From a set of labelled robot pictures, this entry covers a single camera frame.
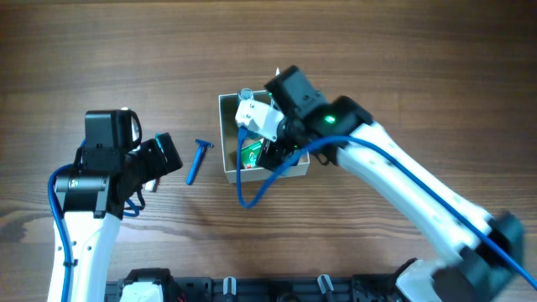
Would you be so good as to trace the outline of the green soap box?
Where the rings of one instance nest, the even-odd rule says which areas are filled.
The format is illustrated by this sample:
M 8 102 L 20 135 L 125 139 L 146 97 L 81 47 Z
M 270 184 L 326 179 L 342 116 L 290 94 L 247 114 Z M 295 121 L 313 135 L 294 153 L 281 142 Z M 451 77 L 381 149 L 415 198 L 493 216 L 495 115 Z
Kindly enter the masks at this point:
M 258 156 L 263 148 L 263 140 L 259 139 L 241 148 L 241 164 L 244 169 L 255 169 Z

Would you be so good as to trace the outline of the blue disposable razor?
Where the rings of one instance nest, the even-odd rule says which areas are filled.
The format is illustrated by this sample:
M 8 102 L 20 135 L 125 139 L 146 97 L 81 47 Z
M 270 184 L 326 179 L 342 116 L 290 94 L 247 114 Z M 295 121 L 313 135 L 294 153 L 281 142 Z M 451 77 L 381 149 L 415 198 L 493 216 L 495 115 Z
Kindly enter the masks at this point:
M 213 143 L 201 139 L 197 139 L 196 144 L 198 146 L 198 149 L 196 150 L 196 155 L 193 159 L 189 174 L 186 178 L 187 185 L 192 185 L 194 183 L 197 172 L 201 166 L 201 162 L 204 159 L 207 149 L 214 147 Z

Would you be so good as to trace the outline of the blue mouthwash bottle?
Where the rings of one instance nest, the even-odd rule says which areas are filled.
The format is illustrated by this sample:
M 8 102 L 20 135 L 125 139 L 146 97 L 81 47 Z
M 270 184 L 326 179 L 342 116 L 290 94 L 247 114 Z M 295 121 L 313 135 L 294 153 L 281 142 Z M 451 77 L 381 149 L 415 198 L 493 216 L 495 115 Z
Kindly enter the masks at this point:
M 237 93 L 237 104 L 240 105 L 241 102 L 254 100 L 254 91 L 250 88 L 242 88 Z

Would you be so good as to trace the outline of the teal toothpaste tube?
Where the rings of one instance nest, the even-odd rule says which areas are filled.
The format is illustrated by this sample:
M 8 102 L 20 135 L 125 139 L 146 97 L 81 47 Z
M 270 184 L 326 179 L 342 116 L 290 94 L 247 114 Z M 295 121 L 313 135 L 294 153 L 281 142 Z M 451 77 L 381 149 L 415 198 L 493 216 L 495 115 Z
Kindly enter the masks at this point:
M 150 192 L 156 191 L 157 181 L 164 171 L 164 165 L 166 163 L 159 136 L 159 133 L 156 134 L 155 138 L 150 139 L 147 144 L 148 167 L 150 172 L 148 180 L 144 183 L 143 187 L 146 191 Z

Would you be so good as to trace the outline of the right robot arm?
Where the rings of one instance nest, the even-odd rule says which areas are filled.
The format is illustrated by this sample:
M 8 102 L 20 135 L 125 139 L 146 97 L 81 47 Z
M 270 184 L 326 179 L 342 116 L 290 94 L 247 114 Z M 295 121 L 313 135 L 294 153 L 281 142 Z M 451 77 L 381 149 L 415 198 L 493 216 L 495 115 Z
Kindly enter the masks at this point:
M 269 81 L 266 90 L 283 116 L 271 138 L 298 153 L 322 154 L 372 186 L 421 231 L 437 254 L 414 260 L 396 276 L 406 301 L 491 301 L 517 275 L 536 281 L 523 267 L 524 228 L 506 212 L 492 216 L 412 159 L 357 102 L 329 102 L 295 65 Z

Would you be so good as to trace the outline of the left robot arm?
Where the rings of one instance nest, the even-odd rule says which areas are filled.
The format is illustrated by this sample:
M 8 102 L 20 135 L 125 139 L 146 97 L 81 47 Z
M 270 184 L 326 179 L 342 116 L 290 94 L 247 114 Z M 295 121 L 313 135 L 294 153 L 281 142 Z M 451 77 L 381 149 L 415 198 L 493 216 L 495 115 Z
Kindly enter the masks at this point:
M 172 137 L 144 140 L 136 112 L 89 111 L 72 163 L 49 178 L 55 229 L 49 301 L 102 301 L 123 218 L 145 208 L 143 187 L 182 167 Z

